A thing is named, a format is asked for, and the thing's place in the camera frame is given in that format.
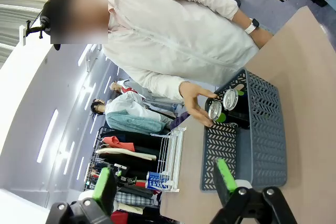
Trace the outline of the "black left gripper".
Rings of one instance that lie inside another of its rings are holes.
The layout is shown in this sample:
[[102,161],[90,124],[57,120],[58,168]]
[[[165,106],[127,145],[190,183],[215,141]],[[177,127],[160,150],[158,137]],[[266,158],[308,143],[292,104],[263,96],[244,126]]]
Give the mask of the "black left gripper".
[[128,175],[129,168],[115,163],[113,165],[113,173],[116,178],[117,185],[135,185],[137,177]]

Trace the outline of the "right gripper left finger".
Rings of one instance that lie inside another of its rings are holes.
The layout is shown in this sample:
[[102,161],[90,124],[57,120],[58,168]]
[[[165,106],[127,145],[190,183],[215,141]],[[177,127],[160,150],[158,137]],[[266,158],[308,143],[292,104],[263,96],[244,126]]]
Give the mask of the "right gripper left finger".
[[46,223],[112,223],[116,206],[114,198],[117,182],[110,168],[103,168],[93,194],[72,203],[56,202],[52,205]]

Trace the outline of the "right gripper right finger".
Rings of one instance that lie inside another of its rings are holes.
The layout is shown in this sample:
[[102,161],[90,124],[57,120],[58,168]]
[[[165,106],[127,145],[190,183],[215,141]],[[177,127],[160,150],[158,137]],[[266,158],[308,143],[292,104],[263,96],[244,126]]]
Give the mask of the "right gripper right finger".
[[223,159],[214,163],[214,183],[222,208],[211,223],[241,223],[253,219],[256,223],[296,223],[296,219],[278,187],[270,186],[258,192],[237,186]]

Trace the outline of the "person's right hand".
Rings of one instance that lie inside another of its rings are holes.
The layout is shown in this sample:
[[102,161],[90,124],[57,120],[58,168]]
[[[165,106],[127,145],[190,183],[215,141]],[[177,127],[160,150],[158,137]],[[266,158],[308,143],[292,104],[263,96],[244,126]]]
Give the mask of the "person's right hand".
[[213,121],[208,117],[208,113],[202,109],[198,104],[198,96],[202,95],[207,98],[217,98],[217,95],[201,86],[190,83],[182,82],[179,86],[179,92],[184,100],[184,105],[188,113],[206,127],[211,127]]

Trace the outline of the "person's left hand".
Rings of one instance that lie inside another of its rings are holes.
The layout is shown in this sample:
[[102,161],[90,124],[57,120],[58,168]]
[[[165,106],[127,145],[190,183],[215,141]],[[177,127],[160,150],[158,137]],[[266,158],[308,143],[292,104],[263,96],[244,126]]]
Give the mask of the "person's left hand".
[[260,27],[255,28],[249,35],[259,49],[261,49],[273,37],[271,32]]

